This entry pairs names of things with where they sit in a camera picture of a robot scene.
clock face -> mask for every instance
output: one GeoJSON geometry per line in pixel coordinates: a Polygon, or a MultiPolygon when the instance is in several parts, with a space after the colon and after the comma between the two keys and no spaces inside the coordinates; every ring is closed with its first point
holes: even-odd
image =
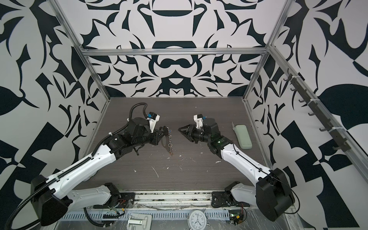
{"type": "Polygon", "coordinates": [[[202,211],[194,210],[190,213],[188,224],[193,230],[203,230],[206,227],[207,219],[202,211]]]}

light green case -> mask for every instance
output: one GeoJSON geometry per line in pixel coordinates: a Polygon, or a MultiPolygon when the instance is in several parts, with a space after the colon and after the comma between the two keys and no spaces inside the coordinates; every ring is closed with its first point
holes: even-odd
{"type": "Polygon", "coordinates": [[[251,139],[249,137],[247,127],[245,125],[234,126],[234,124],[232,122],[231,122],[231,124],[233,126],[233,130],[236,134],[236,137],[238,138],[240,148],[242,148],[242,149],[251,149],[252,148],[252,142],[251,142],[251,139]]]}

wooden table surface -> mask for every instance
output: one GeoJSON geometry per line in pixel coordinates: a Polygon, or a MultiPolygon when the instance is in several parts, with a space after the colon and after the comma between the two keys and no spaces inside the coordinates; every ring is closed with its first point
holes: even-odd
{"type": "MultiPolygon", "coordinates": [[[[193,115],[203,114],[214,118],[221,134],[239,146],[231,122],[234,125],[244,124],[253,147],[243,151],[263,164],[240,97],[112,98],[89,151],[109,132],[121,128],[127,122],[132,105],[139,102],[148,104],[147,113],[160,115],[156,128],[166,125],[172,130],[173,156],[161,144],[146,144],[139,150],[139,156],[135,152],[126,154],[100,169],[77,189],[98,187],[107,182],[112,182],[120,190],[216,190],[224,189],[234,181],[252,185],[234,166],[211,153],[206,143],[192,143],[178,131],[180,127],[194,124],[193,115]]],[[[138,106],[133,117],[143,117],[142,109],[143,106],[138,106]]]]}

scratch mark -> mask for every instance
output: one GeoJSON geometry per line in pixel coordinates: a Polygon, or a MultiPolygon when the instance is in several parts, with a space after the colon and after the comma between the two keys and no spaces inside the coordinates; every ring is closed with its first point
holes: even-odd
{"type": "MultiPolygon", "coordinates": [[[[151,166],[151,167],[152,167],[152,166],[151,166]]],[[[155,170],[155,169],[154,169],[154,167],[152,167],[152,168],[153,168],[153,170],[155,170]]],[[[159,175],[157,174],[156,170],[155,170],[155,173],[156,173],[156,175],[157,175],[157,178],[159,178],[159,175]]]]}

black and white patterned wall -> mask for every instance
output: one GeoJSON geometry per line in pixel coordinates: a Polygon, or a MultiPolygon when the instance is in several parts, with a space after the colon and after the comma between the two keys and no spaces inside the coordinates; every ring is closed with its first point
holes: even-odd
{"type": "MultiPolygon", "coordinates": [[[[276,48],[367,152],[367,1],[297,0],[276,48]]],[[[270,57],[248,101],[305,229],[367,229],[368,184],[270,57]]]]}
{"type": "MultiPolygon", "coordinates": [[[[105,98],[45,0],[0,3],[0,226],[30,182],[77,161],[105,98]]],[[[13,228],[36,220],[29,203],[13,228]]]]}
{"type": "Polygon", "coordinates": [[[83,47],[265,46],[285,0],[59,0],[83,47]]]}
{"type": "Polygon", "coordinates": [[[95,56],[110,96],[243,96],[259,54],[95,56]]]}

